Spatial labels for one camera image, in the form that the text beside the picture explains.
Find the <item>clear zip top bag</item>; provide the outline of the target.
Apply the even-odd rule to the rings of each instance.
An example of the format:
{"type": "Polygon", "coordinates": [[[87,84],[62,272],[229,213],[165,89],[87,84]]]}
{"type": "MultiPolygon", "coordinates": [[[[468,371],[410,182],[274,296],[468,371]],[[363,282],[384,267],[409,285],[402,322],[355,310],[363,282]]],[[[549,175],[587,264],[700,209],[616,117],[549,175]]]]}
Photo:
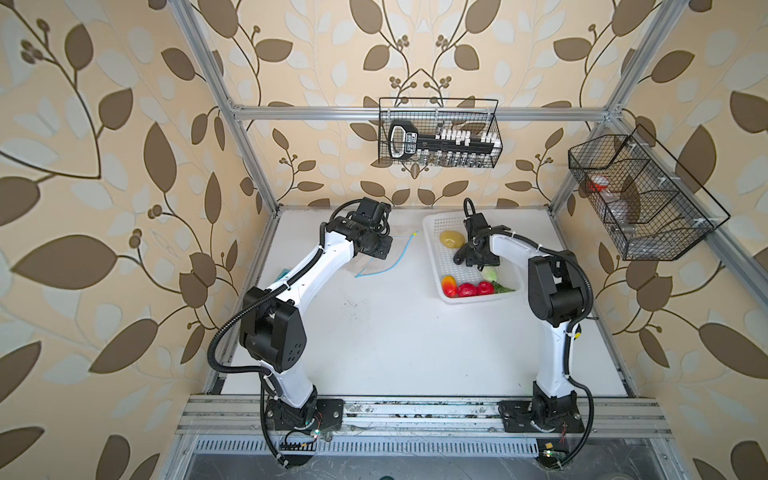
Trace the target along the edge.
{"type": "Polygon", "coordinates": [[[395,235],[390,251],[384,259],[359,254],[346,264],[343,269],[354,278],[372,277],[387,273],[403,261],[417,236],[418,231],[411,232],[408,235],[395,235]]]}

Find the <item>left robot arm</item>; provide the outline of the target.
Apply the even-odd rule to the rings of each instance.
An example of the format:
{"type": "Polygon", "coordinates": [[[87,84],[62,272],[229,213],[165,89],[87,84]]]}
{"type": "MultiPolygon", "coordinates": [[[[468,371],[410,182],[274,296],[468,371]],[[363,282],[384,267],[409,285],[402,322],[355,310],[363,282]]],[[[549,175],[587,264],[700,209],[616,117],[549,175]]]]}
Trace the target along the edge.
{"type": "Polygon", "coordinates": [[[391,210],[390,204],[367,197],[334,210],[319,227],[317,245],[296,267],[267,289],[248,291],[241,310],[211,339],[208,365],[225,375],[258,374],[285,405],[307,406],[316,388],[300,365],[307,345],[302,315],[331,277],[355,256],[387,258],[392,244],[391,210]],[[235,327],[239,344],[255,361],[252,365],[226,365],[217,357],[219,343],[235,327]]]}

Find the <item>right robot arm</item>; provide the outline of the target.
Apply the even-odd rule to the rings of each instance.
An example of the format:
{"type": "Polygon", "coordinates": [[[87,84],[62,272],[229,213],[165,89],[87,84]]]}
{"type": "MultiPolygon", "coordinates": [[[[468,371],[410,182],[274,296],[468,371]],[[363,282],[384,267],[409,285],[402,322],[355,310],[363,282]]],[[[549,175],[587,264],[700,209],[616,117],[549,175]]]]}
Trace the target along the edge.
{"type": "Polygon", "coordinates": [[[586,273],[572,252],[546,248],[504,225],[490,225],[469,198],[463,201],[463,212],[467,241],[454,255],[456,264],[484,271],[505,259],[527,275],[528,305],[543,327],[532,421],[543,426],[574,412],[576,391],[587,389],[570,373],[572,342],[594,305],[586,273]]]}

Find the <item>upper yellow potato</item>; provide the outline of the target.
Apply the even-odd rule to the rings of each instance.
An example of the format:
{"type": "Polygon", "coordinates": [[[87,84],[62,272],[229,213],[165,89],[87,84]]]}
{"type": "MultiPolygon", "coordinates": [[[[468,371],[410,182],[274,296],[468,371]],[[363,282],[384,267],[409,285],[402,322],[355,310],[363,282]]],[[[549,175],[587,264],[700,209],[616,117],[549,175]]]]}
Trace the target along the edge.
{"type": "Polygon", "coordinates": [[[455,230],[442,231],[439,235],[439,241],[444,247],[453,250],[461,248],[466,243],[465,236],[455,230]]]}

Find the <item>red apple right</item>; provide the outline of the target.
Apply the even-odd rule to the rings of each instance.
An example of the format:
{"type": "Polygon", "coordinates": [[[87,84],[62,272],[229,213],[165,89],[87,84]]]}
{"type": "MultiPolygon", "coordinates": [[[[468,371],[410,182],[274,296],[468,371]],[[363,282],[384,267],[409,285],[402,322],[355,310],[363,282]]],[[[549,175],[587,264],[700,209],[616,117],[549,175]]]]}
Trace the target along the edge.
{"type": "Polygon", "coordinates": [[[482,281],[476,287],[476,293],[479,296],[493,295],[495,293],[494,285],[489,281],[482,281]]]}

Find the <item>red apple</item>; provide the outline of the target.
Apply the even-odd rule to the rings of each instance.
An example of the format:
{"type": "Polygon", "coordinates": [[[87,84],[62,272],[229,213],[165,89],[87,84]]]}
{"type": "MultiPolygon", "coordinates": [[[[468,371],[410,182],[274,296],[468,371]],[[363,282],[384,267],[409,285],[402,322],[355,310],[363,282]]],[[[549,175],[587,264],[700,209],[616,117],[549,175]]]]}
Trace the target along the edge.
{"type": "Polygon", "coordinates": [[[478,295],[477,286],[471,283],[463,283],[458,286],[457,290],[460,298],[474,297],[478,295]]]}
{"type": "Polygon", "coordinates": [[[482,281],[476,287],[476,293],[479,296],[493,295],[495,293],[494,285],[489,281],[482,281]]]}

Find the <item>white plastic basket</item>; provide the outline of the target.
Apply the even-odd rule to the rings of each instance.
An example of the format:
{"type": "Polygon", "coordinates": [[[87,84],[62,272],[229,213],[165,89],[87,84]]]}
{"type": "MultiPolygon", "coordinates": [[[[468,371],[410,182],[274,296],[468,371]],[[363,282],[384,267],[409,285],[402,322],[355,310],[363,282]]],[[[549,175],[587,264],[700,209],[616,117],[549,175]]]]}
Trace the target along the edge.
{"type": "Polygon", "coordinates": [[[455,306],[524,296],[524,270],[491,254],[487,239],[477,246],[466,217],[455,211],[428,215],[422,221],[439,298],[455,306]]]}

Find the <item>red apple middle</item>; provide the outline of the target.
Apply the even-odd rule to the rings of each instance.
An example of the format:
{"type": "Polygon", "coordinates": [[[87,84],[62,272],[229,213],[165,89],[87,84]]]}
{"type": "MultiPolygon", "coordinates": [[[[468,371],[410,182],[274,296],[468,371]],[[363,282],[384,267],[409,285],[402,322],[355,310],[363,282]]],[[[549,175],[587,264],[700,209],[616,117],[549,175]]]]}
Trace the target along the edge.
{"type": "Polygon", "coordinates": [[[463,283],[458,286],[457,290],[460,298],[474,297],[478,295],[477,286],[471,283],[463,283]]]}

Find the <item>green leafy vegetable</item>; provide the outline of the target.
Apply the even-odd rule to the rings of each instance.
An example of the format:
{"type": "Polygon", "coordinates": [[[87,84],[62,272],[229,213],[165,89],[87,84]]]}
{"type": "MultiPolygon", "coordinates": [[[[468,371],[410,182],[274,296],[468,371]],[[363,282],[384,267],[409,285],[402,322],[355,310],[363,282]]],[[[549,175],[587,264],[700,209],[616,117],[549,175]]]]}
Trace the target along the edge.
{"type": "Polygon", "coordinates": [[[515,292],[515,289],[511,289],[511,288],[505,287],[505,286],[501,285],[498,282],[491,282],[491,286],[493,288],[493,294],[494,295],[515,292]]]}

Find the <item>red yellow mango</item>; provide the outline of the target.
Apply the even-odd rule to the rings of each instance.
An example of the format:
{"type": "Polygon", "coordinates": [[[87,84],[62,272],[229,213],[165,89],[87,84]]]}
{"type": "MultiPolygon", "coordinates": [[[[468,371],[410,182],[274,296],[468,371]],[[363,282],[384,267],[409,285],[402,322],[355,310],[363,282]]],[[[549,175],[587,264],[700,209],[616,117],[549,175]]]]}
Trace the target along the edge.
{"type": "Polygon", "coordinates": [[[447,298],[458,297],[458,284],[453,276],[447,275],[441,280],[442,293],[447,298]]]}

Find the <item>black tool in basket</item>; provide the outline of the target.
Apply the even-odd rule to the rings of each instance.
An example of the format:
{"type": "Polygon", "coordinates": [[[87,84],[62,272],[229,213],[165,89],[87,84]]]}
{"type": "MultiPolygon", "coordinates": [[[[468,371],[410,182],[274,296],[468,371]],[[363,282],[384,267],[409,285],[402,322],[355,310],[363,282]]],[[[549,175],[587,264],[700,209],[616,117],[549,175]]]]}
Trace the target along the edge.
{"type": "Polygon", "coordinates": [[[390,124],[384,136],[384,146],[390,158],[491,161],[503,149],[500,137],[493,132],[473,133],[471,130],[438,125],[432,133],[427,127],[417,128],[407,120],[390,124]]]}

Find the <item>red white item in basket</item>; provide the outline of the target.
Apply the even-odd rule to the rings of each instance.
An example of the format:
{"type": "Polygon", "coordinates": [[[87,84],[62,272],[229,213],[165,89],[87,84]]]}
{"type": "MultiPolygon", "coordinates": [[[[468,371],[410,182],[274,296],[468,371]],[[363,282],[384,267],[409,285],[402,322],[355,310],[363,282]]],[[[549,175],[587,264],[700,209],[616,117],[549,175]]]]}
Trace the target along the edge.
{"type": "Polygon", "coordinates": [[[585,190],[589,194],[604,192],[609,189],[610,183],[610,179],[604,175],[588,175],[585,190]]]}

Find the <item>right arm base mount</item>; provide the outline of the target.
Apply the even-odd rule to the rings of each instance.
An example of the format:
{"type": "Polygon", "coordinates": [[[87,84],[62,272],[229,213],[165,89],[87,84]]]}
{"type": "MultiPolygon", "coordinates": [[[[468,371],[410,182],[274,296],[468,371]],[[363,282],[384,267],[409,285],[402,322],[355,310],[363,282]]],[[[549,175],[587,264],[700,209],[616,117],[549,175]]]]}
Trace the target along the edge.
{"type": "Polygon", "coordinates": [[[584,433],[585,426],[576,401],[563,397],[554,400],[504,400],[498,403],[504,431],[556,435],[584,433]]]}

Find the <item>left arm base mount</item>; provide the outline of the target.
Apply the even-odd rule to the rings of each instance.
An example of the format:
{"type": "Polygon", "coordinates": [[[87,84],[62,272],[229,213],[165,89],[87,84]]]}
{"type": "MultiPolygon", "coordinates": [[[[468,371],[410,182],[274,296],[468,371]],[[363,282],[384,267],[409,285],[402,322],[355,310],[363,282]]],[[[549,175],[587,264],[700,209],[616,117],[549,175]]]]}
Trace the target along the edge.
{"type": "Polygon", "coordinates": [[[306,405],[294,408],[278,399],[266,400],[267,425],[278,431],[338,430],[343,422],[345,402],[337,398],[310,398],[306,405]]]}

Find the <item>aluminium front rail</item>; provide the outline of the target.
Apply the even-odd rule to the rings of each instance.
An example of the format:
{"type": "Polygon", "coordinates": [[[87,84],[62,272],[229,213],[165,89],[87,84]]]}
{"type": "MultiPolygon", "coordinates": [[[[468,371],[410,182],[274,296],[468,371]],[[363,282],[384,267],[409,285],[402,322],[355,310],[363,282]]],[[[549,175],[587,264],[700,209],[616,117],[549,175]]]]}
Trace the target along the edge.
{"type": "Polygon", "coordinates": [[[346,396],[321,397],[309,428],[333,434],[396,437],[527,437],[671,439],[657,402],[650,399],[581,398],[578,414],[545,430],[528,418],[524,397],[346,396]]]}

